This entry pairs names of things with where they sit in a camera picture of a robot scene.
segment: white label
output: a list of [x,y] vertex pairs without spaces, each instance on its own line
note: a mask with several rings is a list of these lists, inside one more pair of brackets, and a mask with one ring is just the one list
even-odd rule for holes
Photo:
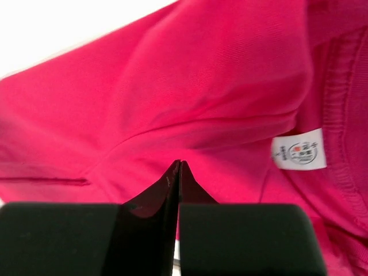
[[317,170],[326,168],[322,129],[272,141],[272,157],[285,170]]
[[179,252],[179,241],[175,240],[175,251],[174,251],[174,259],[180,260],[180,252]]

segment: pink fabric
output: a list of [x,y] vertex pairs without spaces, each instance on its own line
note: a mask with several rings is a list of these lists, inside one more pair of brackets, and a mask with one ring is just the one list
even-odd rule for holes
[[[368,275],[366,1],[184,0],[0,82],[0,197],[125,202],[174,159],[219,202],[290,202]],[[323,129],[328,167],[275,167]]]

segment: seam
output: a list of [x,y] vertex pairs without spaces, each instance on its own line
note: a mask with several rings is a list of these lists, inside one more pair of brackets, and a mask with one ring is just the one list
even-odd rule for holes
[[[274,116],[284,116],[285,114],[292,114],[295,113],[297,111],[297,109],[295,110],[291,110],[289,112],[286,113],[282,113],[282,114],[276,114]],[[248,120],[253,120],[254,118],[264,118],[264,117],[268,117],[269,115],[263,115],[263,116],[252,116],[252,117],[247,117],[247,118],[205,118],[205,119],[197,119],[197,120],[191,120],[191,121],[185,121],[185,122],[178,122],[175,124],[170,124],[170,125],[165,125],[165,126],[160,126],[157,128],[152,128],[149,129],[147,131],[142,131],[139,132],[137,134],[134,134],[126,139],[123,139],[122,141],[120,141],[119,143],[117,143],[115,146],[113,146],[110,150],[105,151],[105,153],[103,154],[103,156],[101,156],[100,158],[98,158],[98,161],[95,162],[93,165],[89,166],[87,169],[83,170],[81,172],[81,175],[88,175],[91,174],[93,172],[93,170],[98,167],[101,163],[103,163],[119,146],[121,146],[122,144],[126,143],[127,141],[134,139],[135,137],[144,135],[146,133],[150,133],[153,131],[160,131],[162,129],[166,129],[166,128],[172,128],[172,127],[176,127],[176,126],[180,126],[180,125],[187,125],[187,124],[192,124],[195,122],[211,122],[211,121],[228,121],[228,122],[239,122],[239,121],[248,121]]]
[[267,180],[269,178],[270,171],[271,171],[272,162],[273,162],[273,160],[271,158],[270,161],[269,161],[268,169],[267,169],[267,171],[264,175],[263,181],[262,181],[262,187],[260,189],[260,195],[259,195],[258,203],[262,203],[263,195],[265,194],[265,191],[266,191]]
[[323,133],[331,178],[350,203],[356,215],[355,222],[367,229],[366,225],[360,223],[361,219],[368,218],[367,206],[351,177],[344,147],[347,100],[365,35],[366,28],[360,28],[332,40],[323,95]]
[[66,186],[87,186],[90,184],[84,178],[35,178],[35,177],[1,177],[0,183],[23,183],[32,182],[39,185],[66,185]]

